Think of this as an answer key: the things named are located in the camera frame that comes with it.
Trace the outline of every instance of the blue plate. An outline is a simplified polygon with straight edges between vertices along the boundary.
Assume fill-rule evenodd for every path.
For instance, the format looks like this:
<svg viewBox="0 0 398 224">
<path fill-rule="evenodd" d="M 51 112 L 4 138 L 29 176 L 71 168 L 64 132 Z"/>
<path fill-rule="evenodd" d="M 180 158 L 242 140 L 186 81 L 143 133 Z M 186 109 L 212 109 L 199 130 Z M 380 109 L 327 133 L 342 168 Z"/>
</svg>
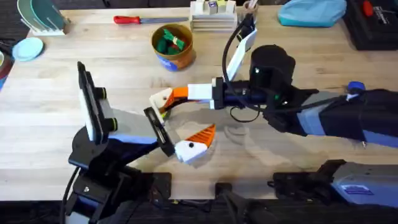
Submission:
<svg viewBox="0 0 398 224">
<path fill-rule="evenodd" d="M 62 16 L 53 7 L 50 0 L 31 0 L 30 6 L 33 13 L 47 28 L 63 29 L 64 22 Z"/>
<path fill-rule="evenodd" d="M 21 62 L 35 59 L 42 52 L 44 43 L 37 37 L 26 38 L 12 49 L 12 56 Z"/>
</svg>

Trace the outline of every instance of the red tool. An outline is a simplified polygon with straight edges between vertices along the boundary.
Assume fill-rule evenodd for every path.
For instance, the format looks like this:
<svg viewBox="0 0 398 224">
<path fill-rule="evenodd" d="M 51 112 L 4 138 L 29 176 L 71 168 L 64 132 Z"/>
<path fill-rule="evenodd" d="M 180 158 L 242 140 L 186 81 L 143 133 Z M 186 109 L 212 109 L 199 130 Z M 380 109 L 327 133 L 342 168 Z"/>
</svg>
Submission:
<svg viewBox="0 0 398 224">
<path fill-rule="evenodd" d="M 373 16 L 373 6 L 370 1 L 365 0 L 363 2 L 363 12 L 365 13 L 365 16 L 367 16 L 367 17 Z"/>
<path fill-rule="evenodd" d="M 146 24 L 187 21 L 187 17 L 165 17 L 165 18 L 140 18 L 139 16 L 115 16 L 113 21 L 116 24 Z"/>
</svg>

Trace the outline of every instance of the wooden tabletop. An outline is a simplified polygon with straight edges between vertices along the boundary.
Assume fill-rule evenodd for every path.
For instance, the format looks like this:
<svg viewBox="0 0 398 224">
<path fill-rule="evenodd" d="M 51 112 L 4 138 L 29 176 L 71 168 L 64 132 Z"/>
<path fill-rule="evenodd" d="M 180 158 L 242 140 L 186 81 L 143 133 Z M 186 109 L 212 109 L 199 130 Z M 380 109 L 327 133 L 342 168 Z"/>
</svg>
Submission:
<svg viewBox="0 0 398 224">
<path fill-rule="evenodd" d="M 279 7 L 260 7 L 253 49 L 266 44 L 283 47 L 296 59 L 295 86 L 342 91 L 343 85 L 357 80 L 369 89 L 398 91 L 397 52 L 356 51 L 341 21 L 328 29 L 283 27 L 276 18 Z M 84 125 L 77 61 L 86 65 L 97 86 L 107 88 L 113 108 L 140 114 L 149 106 L 151 94 L 187 83 L 209 83 L 221 75 L 221 54 L 229 34 L 195 33 L 195 63 L 182 72 L 168 72 L 150 44 L 151 34 L 161 24 L 113 23 L 115 15 L 188 16 L 189 8 L 63 13 L 73 22 L 70 33 L 40 37 L 45 42 L 43 54 L 31 62 L 16 62 L 0 92 L 0 200 L 61 199 L 74 169 L 68 164 L 72 139 Z M 250 53 L 238 78 L 248 78 L 249 59 Z M 255 112 L 236 116 L 250 118 Z M 282 134 L 261 118 L 240 124 L 228 110 L 211 111 L 207 105 L 175 108 L 169 125 L 184 138 L 211 123 L 217 125 L 216 138 L 193 166 L 179 163 L 175 156 L 167 158 L 160 149 L 131 165 L 148 172 L 171 172 L 172 198 L 211 198 L 217 181 L 232 182 L 245 197 L 272 198 L 266 182 L 275 171 L 316 170 L 327 159 L 398 164 L 398 149 Z"/>
</svg>

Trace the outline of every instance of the blue cloth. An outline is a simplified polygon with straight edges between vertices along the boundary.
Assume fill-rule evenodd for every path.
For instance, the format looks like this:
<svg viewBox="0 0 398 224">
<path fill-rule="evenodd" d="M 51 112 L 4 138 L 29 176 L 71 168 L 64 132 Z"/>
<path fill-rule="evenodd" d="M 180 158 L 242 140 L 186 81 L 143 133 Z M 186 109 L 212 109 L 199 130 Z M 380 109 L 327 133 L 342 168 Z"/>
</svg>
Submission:
<svg viewBox="0 0 398 224">
<path fill-rule="evenodd" d="M 291 0 L 278 12 L 283 26 L 331 27 L 346 12 L 345 0 Z"/>
</svg>

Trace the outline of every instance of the red knife handle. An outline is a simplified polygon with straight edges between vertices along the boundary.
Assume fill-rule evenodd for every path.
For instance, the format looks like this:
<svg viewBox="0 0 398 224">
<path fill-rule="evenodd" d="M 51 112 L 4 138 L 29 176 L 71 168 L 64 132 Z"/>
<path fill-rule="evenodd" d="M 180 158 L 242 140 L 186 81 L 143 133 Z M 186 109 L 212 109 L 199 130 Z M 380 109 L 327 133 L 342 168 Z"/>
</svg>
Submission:
<svg viewBox="0 0 398 224">
<path fill-rule="evenodd" d="M 140 24 L 139 16 L 129 17 L 129 16 L 115 16 L 113 17 L 113 21 L 116 24 Z"/>
</svg>

